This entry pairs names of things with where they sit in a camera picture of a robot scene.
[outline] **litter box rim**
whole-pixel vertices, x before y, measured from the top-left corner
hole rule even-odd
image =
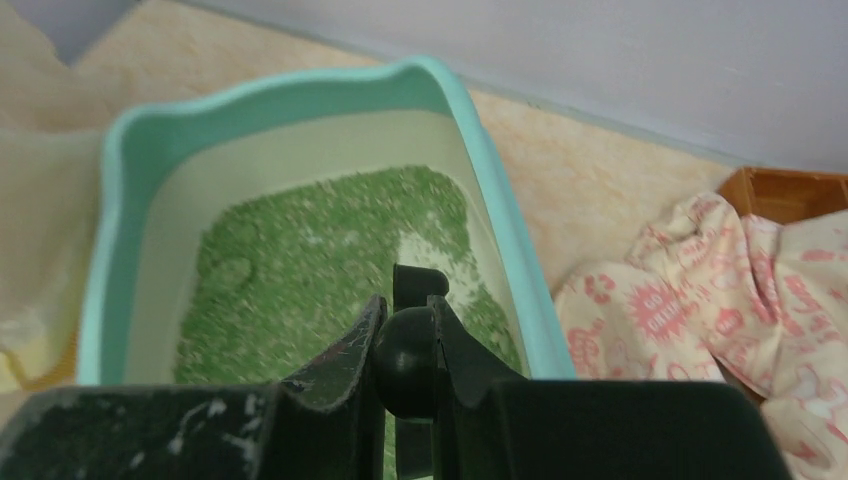
[[[81,385],[123,383],[136,276],[126,275],[126,271],[122,269],[125,269],[133,260],[135,268],[138,268],[138,254],[145,229],[143,222],[138,225],[128,225],[128,218],[133,217],[128,212],[137,216],[138,209],[142,209],[143,213],[146,213],[146,208],[161,183],[178,166],[176,164],[172,168],[159,171],[159,181],[152,180],[145,183],[138,178],[130,178],[128,171],[132,169],[128,168],[123,151],[128,144],[132,146],[132,142],[139,141],[134,135],[136,137],[141,135],[144,138],[151,135],[150,131],[137,133],[137,130],[156,128],[157,120],[160,123],[184,120],[214,122],[217,118],[215,115],[220,115],[221,110],[235,108],[237,105],[250,101],[261,101],[263,95],[269,95],[281,89],[307,88],[312,85],[326,90],[329,84],[338,90],[363,83],[396,81],[412,82],[414,86],[416,80],[422,79],[433,82],[442,98],[434,99],[436,102],[434,104],[418,103],[409,104],[406,107],[432,110],[451,116],[456,122],[494,231],[498,252],[513,297],[530,375],[539,379],[576,378],[574,365],[560,330],[535,248],[500,156],[494,142],[480,122],[471,96],[459,78],[444,63],[429,56],[413,56],[397,63],[375,67],[326,68],[283,73],[242,83],[197,99],[147,104],[122,114],[107,132],[101,151],[100,223],[82,307],[76,365],[77,383]],[[404,93],[404,90],[408,88],[397,90],[399,92],[395,92],[396,98],[387,100],[399,102],[399,106],[395,105],[395,108],[403,108],[404,102],[414,100],[413,96]],[[369,108],[364,106],[364,110],[349,112],[333,110],[334,107],[329,105],[324,107],[328,110],[326,114],[316,114],[312,118],[369,111]],[[386,108],[370,109],[370,111],[382,110]],[[288,123],[309,119],[300,116]],[[197,148],[188,147],[183,155],[188,157],[193,153],[192,150],[199,151],[272,127],[265,125],[264,128],[251,130],[251,126],[245,126],[244,123],[231,121],[226,125],[221,122],[212,125],[218,131],[207,135],[209,138],[205,139],[205,144],[199,141],[195,145]],[[285,123],[276,122],[273,126]],[[222,132],[227,135],[216,135]],[[173,134],[168,129],[154,133]],[[130,198],[138,200],[128,194],[133,189],[142,189],[139,191],[148,197],[146,202],[148,205],[144,205],[144,201],[128,202]],[[122,318],[126,319],[123,323],[115,323]],[[107,321],[110,322],[109,328],[112,329],[109,332],[106,332],[104,328]],[[121,342],[117,351],[123,352],[123,356],[105,352],[104,345],[107,341]]]

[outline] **red cartoon print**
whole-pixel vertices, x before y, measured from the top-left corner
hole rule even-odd
[[[827,421],[827,429],[835,437],[848,444],[848,436],[835,425],[836,412],[848,407],[848,389],[836,378],[830,378],[825,385],[813,369],[805,364],[796,370],[798,384],[792,389],[791,396],[798,400],[804,411]]]
[[[692,237],[683,242],[677,252],[677,261],[684,270],[696,267],[706,260],[711,241],[702,237]]]
[[[607,275],[601,274],[597,277],[597,280],[592,275],[583,279],[583,292],[598,305],[609,303],[610,295],[608,292],[613,290],[615,290],[615,281]]]
[[[830,290],[828,290],[827,294],[830,295],[830,297],[836,300],[837,302],[848,303],[848,298],[846,298],[846,294],[840,290],[831,288]]]
[[[649,340],[663,343],[672,336],[683,335],[686,312],[667,283],[637,286],[628,295],[627,303],[636,326]]]
[[[742,328],[745,319],[742,312],[735,308],[722,308],[716,319],[716,330],[725,337],[731,337],[737,330]]]
[[[592,322],[592,329],[572,328],[566,333],[568,341],[568,353],[574,362],[574,368],[580,375],[588,375],[590,378],[598,378],[598,355],[600,348],[595,339],[604,328],[604,321],[600,318]]]

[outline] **black knob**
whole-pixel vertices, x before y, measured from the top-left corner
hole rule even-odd
[[[377,332],[371,359],[377,394],[386,410],[400,419],[433,419],[436,330],[432,308],[406,308],[386,320]]]

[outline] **beige floor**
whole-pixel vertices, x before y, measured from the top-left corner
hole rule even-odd
[[[119,75],[133,102],[188,98],[262,75],[370,65],[349,54],[204,10],[150,0],[77,69]],[[730,168],[524,103],[473,92],[500,151],[548,285],[584,260],[618,258],[675,201],[712,190]],[[0,396],[0,424],[21,401]]]

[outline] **white residue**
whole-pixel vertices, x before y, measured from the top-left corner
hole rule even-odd
[[[136,469],[141,462],[144,461],[144,452],[138,452],[133,456],[133,459],[130,460],[130,469]]]
[[[209,418],[212,418],[219,413],[224,413],[225,411],[227,411],[227,404],[220,398],[216,398],[209,402],[209,412],[207,415]]]
[[[255,417],[253,420],[245,423],[244,426],[241,427],[241,431],[242,432],[252,432],[253,430],[256,430],[257,428],[259,428],[259,425],[261,425],[261,424],[262,424],[262,418],[261,417]]]
[[[344,238],[342,239],[342,243],[344,245],[353,245],[354,243],[356,243],[358,241],[359,241],[359,232],[357,232],[357,231],[347,232],[345,234]]]
[[[228,433],[223,435],[223,440],[230,445],[241,449],[241,458],[245,462],[252,462],[256,456],[256,443],[247,438],[234,437]]]
[[[435,268],[450,279],[448,303],[461,319],[477,292],[483,287],[480,275],[477,273],[476,262],[469,253],[460,262],[455,262],[451,256],[417,233],[400,234],[398,263],[416,267]]]
[[[256,395],[251,393],[247,396],[247,400],[244,402],[244,414],[251,417],[256,414]]]
[[[183,451],[183,443],[184,443],[183,435],[185,435],[186,426],[188,425],[188,421],[191,420],[191,417],[193,417],[195,414],[197,414],[201,410],[209,407],[210,406],[209,403],[210,402],[203,402],[200,405],[198,405],[198,406],[192,408],[191,410],[189,410],[188,412],[186,412],[185,415],[183,415],[183,418],[180,420],[180,429],[177,430],[177,434],[174,436],[174,438],[172,438],[171,441],[168,442],[167,448],[168,448],[168,451],[171,452],[172,455],[179,455],[180,452]]]

